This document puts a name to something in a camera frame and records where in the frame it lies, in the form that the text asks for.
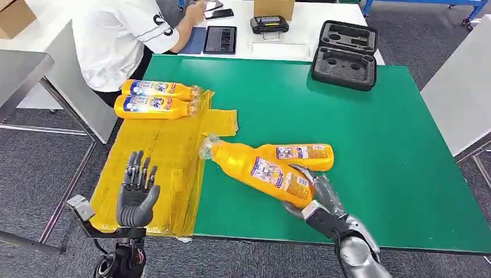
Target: yellow detergent bottle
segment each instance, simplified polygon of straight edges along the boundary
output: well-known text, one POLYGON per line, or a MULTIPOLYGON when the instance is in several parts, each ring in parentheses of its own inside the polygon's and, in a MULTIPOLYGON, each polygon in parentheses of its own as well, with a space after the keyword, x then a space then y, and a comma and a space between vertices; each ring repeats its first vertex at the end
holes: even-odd
POLYGON ((122 94, 136 96, 163 96, 173 97, 184 101, 197 99, 203 90, 198 86, 185 86, 180 83, 141 81, 129 79, 121 87, 122 94))
POLYGON ((185 102, 172 97, 119 96, 114 111, 123 119, 169 119, 193 116, 198 109, 198 100, 185 102))
POLYGON ((262 145, 258 152, 268 159, 298 164, 313 171, 327 171, 334 163, 332 147, 327 144, 262 145))
POLYGON ((261 156, 248 145, 227 143, 210 134, 203 141, 200 157, 213 160, 232 178, 299 209, 312 201, 312 185, 302 173, 261 156))

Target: green table mat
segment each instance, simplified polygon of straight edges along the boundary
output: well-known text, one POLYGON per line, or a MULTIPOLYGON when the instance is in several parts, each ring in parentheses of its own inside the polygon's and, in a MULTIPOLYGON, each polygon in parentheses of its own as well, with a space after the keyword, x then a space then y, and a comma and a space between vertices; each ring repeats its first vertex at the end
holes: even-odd
MULTIPOLYGON (((226 141, 331 144, 327 176, 381 247, 491 253, 491 231, 407 68, 378 66, 370 92, 309 71, 304 62, 159 55, 145 79, 214 90, 213 108, 238 111, 240 129, 226 141)), ((195 234, 330 243, 212 161, 195 234)))

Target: bottle label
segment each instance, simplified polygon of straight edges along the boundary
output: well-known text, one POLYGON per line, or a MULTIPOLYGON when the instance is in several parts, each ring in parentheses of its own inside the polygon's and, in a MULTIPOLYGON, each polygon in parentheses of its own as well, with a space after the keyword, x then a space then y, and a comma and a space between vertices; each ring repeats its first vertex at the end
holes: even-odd
POLYGON ((276 147, 277 159, 308 159, 308 158, 327 158, 327 149, 323 145, 298 145, 276 147))
POLYGON ((283 172, 281 168, 262 158, 256 158, 251 170, 251 176, 273 184, 277 188, 283 186, 283 172))
POLYGON ((123 110, 127 112, 169 111, 171 97, 126 96, 123 110))
POLYGON ((135 80, 130 86, 130 94, 136 96, 152 96, 159 92, 173 94, 174 90, 175 83, 167 82, 135 80))
POLYGON ((296 174, 288 173, 285 179, 285 191, 306 200, 310 192, 309 181, 296 174))

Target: black carrying case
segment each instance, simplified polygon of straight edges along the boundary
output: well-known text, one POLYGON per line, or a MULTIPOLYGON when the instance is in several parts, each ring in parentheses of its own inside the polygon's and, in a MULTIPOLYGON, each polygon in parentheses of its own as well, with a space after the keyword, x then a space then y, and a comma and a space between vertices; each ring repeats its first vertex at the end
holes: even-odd
POLYGON ((327 20, 312 62, 314 80, 361 91, 370 90, 377 79, 377 29, 327 20))

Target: cable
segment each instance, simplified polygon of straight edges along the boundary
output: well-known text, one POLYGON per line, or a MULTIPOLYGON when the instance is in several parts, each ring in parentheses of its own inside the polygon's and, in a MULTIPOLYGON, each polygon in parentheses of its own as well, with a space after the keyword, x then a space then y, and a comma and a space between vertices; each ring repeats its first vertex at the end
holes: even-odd
POLYGON ((343 260, 341 259, 341 235, 336 228, 332 228, 332 231, 336 233, 336 238, 334 239, 334 254, 338 258, 339 266, 341 266, 341 270, 343 271, 343 275, 345 278, 348 278, 348 274, 346 274, 345 265, 343 264, 343 260))
POLYGON ((108 254, 108 252, 99 244, 97 239, 94 239, 94 244, 96 245, 97 249, 101 250, 101 252, 104 253, 104 255, 108 254))

